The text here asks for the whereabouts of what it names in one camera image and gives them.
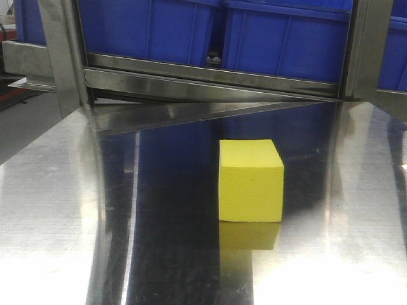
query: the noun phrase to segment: blue storage bin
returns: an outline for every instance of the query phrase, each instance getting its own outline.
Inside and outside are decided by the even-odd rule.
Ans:
[[[339,82],[351,0],[246,0],[226,5],[225,69]],[[407,0],[395,0],[392,15],[378,87],[406,91]]]
[[[80,0],[88,51],[205,65],[221,0]]]
[[[226,5],[223,68],[339,82],[349,12],[242,1]]]
[[[14,0],[17,40],[22,43],[46,44],[37,0]]]
[[[378,87],[407,91],[407,18],[392,17],[390,21]]]

